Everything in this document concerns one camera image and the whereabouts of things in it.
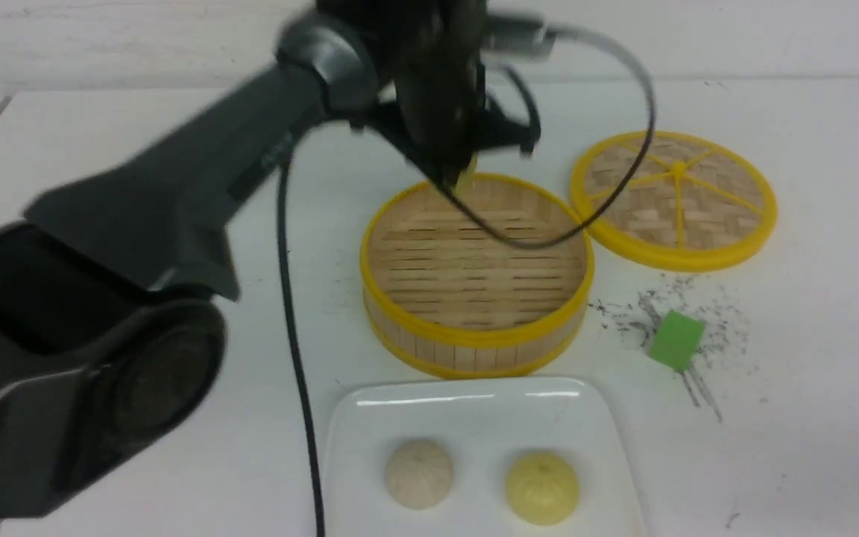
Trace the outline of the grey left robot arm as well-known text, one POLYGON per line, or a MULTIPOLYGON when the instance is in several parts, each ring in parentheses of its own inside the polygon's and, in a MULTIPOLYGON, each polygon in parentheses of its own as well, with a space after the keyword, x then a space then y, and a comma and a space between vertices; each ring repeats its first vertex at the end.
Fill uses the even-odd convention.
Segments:
POLYGON ((227 225, 310 130, 369 128, 435 181, 529 152, 486 104, 482 51, 526 18, 485 1, 317 1, 272 64, 129 160, 0 227, 0 523, 46 516, 185 421, 239 297, 227 225))

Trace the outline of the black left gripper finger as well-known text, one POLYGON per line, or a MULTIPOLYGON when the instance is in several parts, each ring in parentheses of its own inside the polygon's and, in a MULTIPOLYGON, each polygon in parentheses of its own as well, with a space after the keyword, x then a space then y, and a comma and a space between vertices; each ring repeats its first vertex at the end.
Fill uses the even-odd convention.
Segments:
POLYGON ((473 174, 475 150, 470 145, 460 145, 456 149, 447 151, 417 146, 415 165, 422 175, 442 193, 454 195, 461 181, 473 174))

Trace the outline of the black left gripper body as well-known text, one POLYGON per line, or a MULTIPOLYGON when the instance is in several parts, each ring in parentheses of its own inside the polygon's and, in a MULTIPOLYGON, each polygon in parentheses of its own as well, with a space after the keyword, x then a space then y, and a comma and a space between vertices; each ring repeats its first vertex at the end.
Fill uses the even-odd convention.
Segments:
POLYGON ((419 162, 466 162, 512 146, 523 155, 534 151, 541 135, 535 102, 527 102, 525 125, 488 104, 481 61, 488 2, 321 1, 318 10, 361 40, 378 91, 395 92, 393 101, 371 96, 337 105, 338 118, 375 130, 419 162))

